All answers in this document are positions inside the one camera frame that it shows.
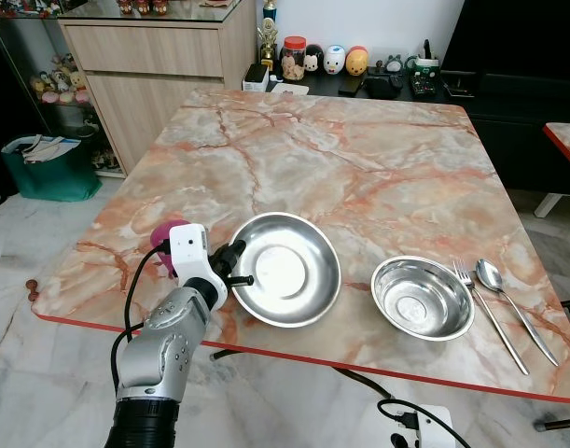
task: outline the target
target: stainless steel plate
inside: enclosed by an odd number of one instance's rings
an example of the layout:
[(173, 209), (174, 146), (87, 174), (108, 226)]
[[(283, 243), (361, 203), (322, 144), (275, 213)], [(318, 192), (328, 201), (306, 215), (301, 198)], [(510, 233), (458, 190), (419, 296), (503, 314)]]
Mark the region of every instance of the stainless steel plate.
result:
[(288, 213), (265, 213), (238, 229), (231, 243), (247, 248), (232, 273), (252, 274), (251, 287), (234, 287), (239, 303), (276, 327), (312, 324), (330, 309), (341, 288), (339, 259), (311, 222)]
[(371, 294), (398, 329), (428, 341), (448, 341), (473, 323), (473, 298), (447, 268), (421, 257), (394, 257), (371, 277)]

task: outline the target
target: silver spoon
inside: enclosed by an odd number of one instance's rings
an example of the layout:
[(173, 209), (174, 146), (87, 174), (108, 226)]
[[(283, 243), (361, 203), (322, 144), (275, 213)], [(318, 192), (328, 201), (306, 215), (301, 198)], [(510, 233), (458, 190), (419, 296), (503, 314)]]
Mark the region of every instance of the silver spoon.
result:
[(519, 318), (521, 319), (523, 325), (527, 328), (527, 331), (529, 331), (529, 334), (531, 335), (535, 344), (539, 347), (542, 353), (546, 355), (546, 357), (549, 359), (549, 361), (552, 364), (558, 366), (558, 361), (556, 360), (554, 355), (550, 352), (548, 346), (546, 345), (546, 343), (544, 343), (544, 341), (542, 340), (541, 336), (539, 335), (535, 327), (531, 325), (529, 319), (522, 313), (522, 311), (515, 304), (515, 302), (512, 301), (512, 299), (508, 296), (508, 294), (502, 289), (502, 277), (500, 276), (500, 272), (498, 271), (498, 269), (487, 259), (479, 259), (475, 267), (475, 272), (478, 275), (478, 279), (485, 287), (491, 289), (492, 291), (499, 292), (500, 294), (503, 294), (507, 298), (507, 300), (510, 302), (510, 304), (513, 306), (513, 308), (519, 315)]

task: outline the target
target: green bag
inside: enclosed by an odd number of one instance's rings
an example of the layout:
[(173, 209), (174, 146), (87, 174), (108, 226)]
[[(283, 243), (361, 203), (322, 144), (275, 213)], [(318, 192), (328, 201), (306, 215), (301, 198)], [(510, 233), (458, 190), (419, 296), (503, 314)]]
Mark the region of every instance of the green bag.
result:
[(62, 138), (63, 144), (76, 144), (62, 155), (46, 161), (26, 163), (27, 147), (55, 139), (41, 135), (20, 137), (3, 147), (1, 155), (21, 196), (49, 201), (85, 201), (102, 186), (90, 163), (86, 146), (76, 139)]

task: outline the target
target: robotic arm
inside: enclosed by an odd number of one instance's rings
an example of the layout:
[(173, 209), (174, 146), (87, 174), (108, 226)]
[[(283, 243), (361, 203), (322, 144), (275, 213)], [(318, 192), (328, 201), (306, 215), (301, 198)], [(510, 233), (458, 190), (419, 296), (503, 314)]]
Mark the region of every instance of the robotic arm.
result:
[(205, 228), (187, 224), (171, 228), (170, 242), (178, 288), (146, 318), (122, 354), (114, 425), (105, 448), (174, 446), (191, 357), (210, 313), (224, 304), (229, 287), (254, 281), (229, 277), (244, 241), (224, 245), (208, 258)]

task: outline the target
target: silver fork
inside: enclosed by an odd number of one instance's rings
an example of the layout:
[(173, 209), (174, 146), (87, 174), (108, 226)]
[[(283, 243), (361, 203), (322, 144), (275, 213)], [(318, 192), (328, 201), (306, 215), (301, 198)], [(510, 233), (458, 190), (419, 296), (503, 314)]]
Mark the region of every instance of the silver fork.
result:
[(523, 372), (524, 375), (528, 375), (529, 371), (527, 370), (527, 367), (523, 363), (523, 360), (521, 359), (521, 357), (517, 353), (517, 350), (515, 350), (515, 347), (513, 346), (513, 344), (508, 340), (507, 334), (500, 327), (500, 324), (498, 323), (498, 321), (496, 320), (496, 318), (492, 314), (492, 310), (490, 310), (490, 307), (488, 306), (488, 304), (481, 297), (480, 293), (475, 289), (475, 283), (473, 283), (473, 280), (471, 280), (471, 277), (469, 276), (469, 272), (467, 271), (463, 261), (461, 259), (457, 259), (457, 261), (452, 262), (452, 265), (454, 266), (454, 273), (456, 274), (457, 277), (459, 277), (459, 280), (461, 280), (461, 283), (463, 283), (463, 285), (465, 285), (467, 287), (467, 289), (469, 289), (469, 291), (471, 291), (472, 295), (477, 296), (477, 298), (480, 299), (480, 302), (481, 302), (481, 305), (483, 306), (483, 309), (488, 314), (488, 317), (490, 317), (490, 320), (492, 320), (492, 323), (494, 324), (496, 331), (498, 331), (498, 334), (500, 335), (500, 339), (502, 339), (502, 342), (505, 343), (507, 350), (509, 351), (509, 353), (512, 355), (513, 359), (515, 360), (515, 362), (519, 366), (519, 369), (521, 369), (521, 371)]

